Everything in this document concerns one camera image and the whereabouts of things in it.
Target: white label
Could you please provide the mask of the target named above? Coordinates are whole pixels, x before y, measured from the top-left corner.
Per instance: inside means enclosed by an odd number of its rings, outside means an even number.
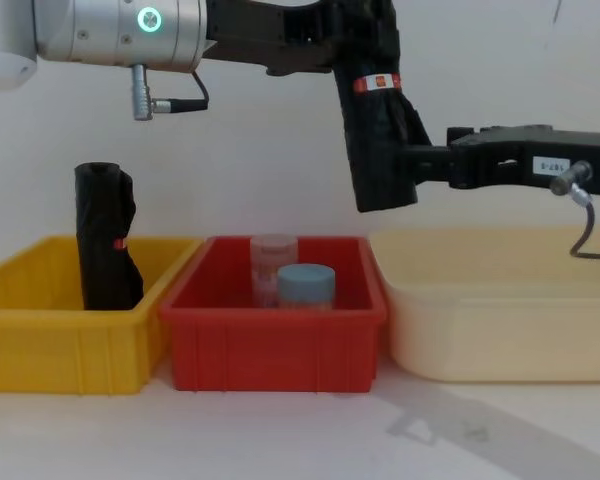
[[[559,177],[571,168],[571,160],[567,158],[533,157],[533,173]]]

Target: gray cable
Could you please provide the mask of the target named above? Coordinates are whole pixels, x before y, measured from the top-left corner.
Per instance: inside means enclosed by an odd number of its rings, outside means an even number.
[[[583,253],[580,251],[584,247],[585,243],[589,241],[593,234],[593,229],[596,225],[596,211],[593,207],[593,203],[590,203],[586,207],[587,210],[587,226],[584,229],[580,240],[571,249],[571,256],[575,258],[584,258],[587,260],[600,260],[600,253]]]

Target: black bag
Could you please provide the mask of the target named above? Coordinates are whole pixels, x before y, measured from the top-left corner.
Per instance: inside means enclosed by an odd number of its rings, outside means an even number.
[[[112,163],[75,170],[77,240],[86,310],[131,310],[143,281],[126,246],[136,213],[131,177]]]

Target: white table surface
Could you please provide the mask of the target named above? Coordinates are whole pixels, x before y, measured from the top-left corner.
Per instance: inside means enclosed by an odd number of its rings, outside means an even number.
[[[387,363],[370,395],[0,394],[0,480],[600,480],[600,386],[445,386]]]

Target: green indicator light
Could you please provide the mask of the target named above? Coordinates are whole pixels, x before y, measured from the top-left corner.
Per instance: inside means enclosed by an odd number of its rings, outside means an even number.
[[[157,32],[162,26],[162,15],[153,7],[143,8],[138,13],[138,25],[147,33]]]

